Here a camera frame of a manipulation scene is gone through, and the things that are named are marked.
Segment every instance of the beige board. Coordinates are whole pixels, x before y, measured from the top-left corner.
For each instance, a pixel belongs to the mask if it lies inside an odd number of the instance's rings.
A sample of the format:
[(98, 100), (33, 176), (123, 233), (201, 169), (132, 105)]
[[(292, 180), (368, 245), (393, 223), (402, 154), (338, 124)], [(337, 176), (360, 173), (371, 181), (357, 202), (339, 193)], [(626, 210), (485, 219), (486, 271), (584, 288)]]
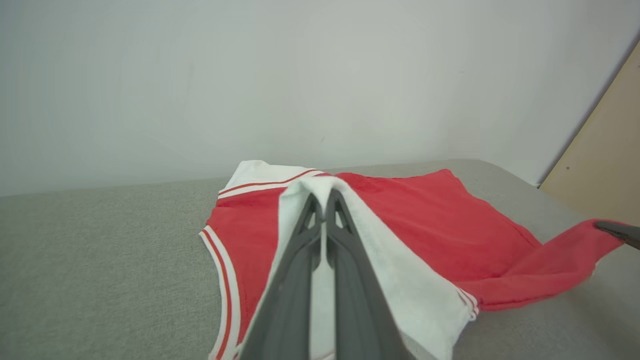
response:
[(640, 43), (540, 188), (587, 217), (640, 226)]

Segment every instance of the basketball jersey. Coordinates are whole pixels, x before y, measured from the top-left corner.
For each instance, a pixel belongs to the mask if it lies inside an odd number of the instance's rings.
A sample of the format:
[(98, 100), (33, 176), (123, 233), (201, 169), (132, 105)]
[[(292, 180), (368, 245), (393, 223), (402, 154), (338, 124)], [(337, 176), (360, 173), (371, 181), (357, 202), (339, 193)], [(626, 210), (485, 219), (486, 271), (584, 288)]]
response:
[(200, 233), (218, 270), (211, 359), (232, 359), (307, 196), (343, 194), (399, 329), (437, 359), (479, 310), (543, 300), (587, 279), (621, 245), (582, 222), (542, 245), (469, 194), (451, 171), (366, 177), (243, 161)]

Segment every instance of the white trim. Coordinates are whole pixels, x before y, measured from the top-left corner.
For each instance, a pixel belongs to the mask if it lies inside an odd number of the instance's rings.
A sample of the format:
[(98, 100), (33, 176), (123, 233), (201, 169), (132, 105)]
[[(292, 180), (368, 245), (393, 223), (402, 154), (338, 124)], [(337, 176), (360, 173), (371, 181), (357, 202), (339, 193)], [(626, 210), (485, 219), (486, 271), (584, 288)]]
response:
[(465, 302), (465, 304), (469, 308), (469, 313), (471, 316), (470, 321), (475, 320), (477, 315), (480, 313), (480, 309), (478, 309), (478, 301), (476, 300), (476, 297), (466, 292), (465, 290), (462, 290), (457, 286), (456, 286), (456, 289), (460, 294), (460, 298)]
[(233, 359), (233, 356), (236, 354), (236, 347), (238, 343), (238, 337), (240, 333), (240, 320), (241, 320), (241, 309), (240, 309), (240, 294), (238, 292), (238, 283), (236, 279), (236, 271), (234, 270), (234, 265), (231, 262), (231, 258), (222, 244), (222, 241), (218, 238), (218, 235), (211, 229), (211, 226), (206, 226), (204, 228), (211, 237), (213, 244), (216, 249), (220, 253), (222, 257), (222, 262), (225, 264), (225, 270), (227, 271), (227, 280), (229, 283), (229, 292), (231, 295), (231, 326), (227, 331), (229, 332), (229, 337), (227, 340), (227, 346), (225, 347), (225, 352), (222, 354), (221, 359)]
[(326, 210), (331, 190), (342, 193), (387, 304), (403, 333), (438, 360), (450, 359), (453, 346), (476, 314), (474, 298), (440, 276), (416, 255), (345, 182), (337, 177), (302, 179), (278, 203), (278, 248), (273, 264), (291, 238), (298, 215), (313, 193)]
[(204, 245), (207, 247), (209, 251), (209, 255), (213, 258), (213, 262), (216, 264), (216, 270), (218, 271), (218, 282), (220, 285), (220, 327), (218, 328), (218, 337), (216, 338), (216, 342), (213, 345), (213, 349), (209, 354), (209, 359), (215, 359), (218, 351), (220, 351), (220, 347), (222, 346), (222, 339), (225, 337), (225, 332), (227, 331), (227, 290), (225, 289), (225, 277), (222, 273), (222, 266), (218, 261), (218, 257), (211, 247), (209, 243), (209, 239), (207, 239), (207, 235), (204, 231), (200, 231), (200, 237), (202, 241), (204, 241)]
[(269, 165), (262, 160), (240, 161), (231, 179), (229, 179), (225, 188), (220, 191), (232, 189), (243, 184), (286, 181), (307, 170), (314, 169), (289, 165)]
[(236, 190), (232, 190), (230, 192), (224, 193), (222, 195), (218, 195), (218, 199), (224, 199), (225, 197), (230, 197), (233, 195), (239, 195), (242, 193), (248, 193), (248, 192), (256, 192), (259, 190), (267, 190), (267, 189), (275, 189), (275, 188), (286, 188), (287, 186), (289, 186), (292, 182), (294, 182), (295, 180), (298, 179), (304, 179), (305, 177), (313, 177), (319, 174), (324, 174), (323, 171), (320, 170), (313, 170), (310, 171), (300, 177), (297, 177), (291, 181), (287, 181), (286, 183), (282, 183), (282, 184), (256, 184), (256, 185), (251, 185), (251, 186), (245, 186), (244, 188), (240, 188), (240, 189), (236, 189)]

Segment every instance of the white wall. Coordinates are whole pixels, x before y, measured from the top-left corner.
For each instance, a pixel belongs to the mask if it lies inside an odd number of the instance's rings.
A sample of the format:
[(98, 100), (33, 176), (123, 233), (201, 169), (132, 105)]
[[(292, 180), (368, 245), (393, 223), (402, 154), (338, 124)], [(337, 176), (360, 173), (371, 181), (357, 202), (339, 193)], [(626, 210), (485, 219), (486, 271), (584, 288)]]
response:
[(11, 0), (0, 195), (475, 157), (541, 179), (639, 0)]

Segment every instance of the gray fabric surface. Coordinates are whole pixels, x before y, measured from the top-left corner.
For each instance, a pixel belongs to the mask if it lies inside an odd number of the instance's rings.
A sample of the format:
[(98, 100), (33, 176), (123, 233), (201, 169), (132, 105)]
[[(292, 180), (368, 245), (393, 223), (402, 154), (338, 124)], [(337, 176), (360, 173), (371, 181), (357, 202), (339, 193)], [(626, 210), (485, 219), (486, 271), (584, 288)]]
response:
[[(483, 161), (341, 170), (406, 177), (440, 168), (543, 242), (582, 220)], [(197, 234), (226, 181), (0, 198), (0, 358), (205, 359), (220, 294)], [(482, 313), (454, 357), (631, 358), (640, 349), (632, 307), (640, 300), (639, 253), (616, 250), (590, 281), (553, 299)]]

